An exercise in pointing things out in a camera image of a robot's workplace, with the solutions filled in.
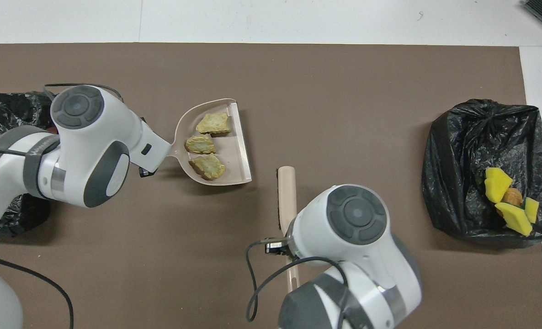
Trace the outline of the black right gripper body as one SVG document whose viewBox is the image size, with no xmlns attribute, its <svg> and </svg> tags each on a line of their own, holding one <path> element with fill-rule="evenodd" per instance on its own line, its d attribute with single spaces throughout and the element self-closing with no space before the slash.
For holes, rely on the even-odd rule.
<svg viewBox="0 0 542 329">
<path fill-rule="evenodd" d="M 260 240 L 267 255 L 291 256 L 291 250 L 288 245 L 288 238 L 264 238 Z"/>
</svg>

